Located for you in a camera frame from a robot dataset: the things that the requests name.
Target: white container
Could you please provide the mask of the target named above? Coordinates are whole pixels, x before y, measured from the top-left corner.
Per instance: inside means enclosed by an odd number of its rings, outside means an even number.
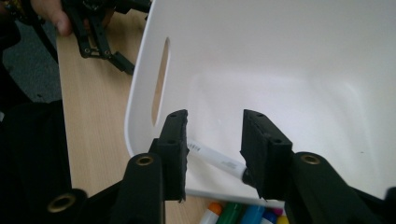
[[[245,162],[246,108],[265,114],[295,152],[326,158],[350,186],[380,198],[396,186],[394,0],[155,1],[136,64],[125,120],[131,156],[149,150],[169,113],[188,109],[188,137]],[[192,156],[186,191],[265,204]]]

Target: black pants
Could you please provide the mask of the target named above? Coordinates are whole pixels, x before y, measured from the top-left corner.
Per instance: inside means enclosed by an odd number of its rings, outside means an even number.
[[[42,223],[47,204],[69,189],[62,101],[10,108],[0,122],[0,223]]]

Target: person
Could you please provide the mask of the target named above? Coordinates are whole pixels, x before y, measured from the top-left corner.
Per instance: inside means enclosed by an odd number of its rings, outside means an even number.
[[[73,33],[60,0],[30,3],[59,35]],[[109,10],[104,25],[111,16]],[[0,56],[18,41],[18,28],[0,0]],[[0,223],[43,223],[46,205],[72,188],[62,100],[32,102],[0,60]]]

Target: orange cap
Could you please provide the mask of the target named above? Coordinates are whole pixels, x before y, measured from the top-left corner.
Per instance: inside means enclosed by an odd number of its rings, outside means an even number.
[[[209,207],[207,207],[207,209],[209,209],[210,211],[212,211],[214,214],[220,216],[221,211],[222,211],[222,207],[221,204],[219,203],[211,203],[209,205]]]

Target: blue marker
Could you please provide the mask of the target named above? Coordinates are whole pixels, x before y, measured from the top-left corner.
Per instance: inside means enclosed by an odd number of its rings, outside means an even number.
[[[260,224],[276,224],[277,217],[271,211],[265,211],[262,214],[262,222]]]
[[[250,205],[242,217],[241,224],[260,224],[264,211],[265,207],[263,206]]]

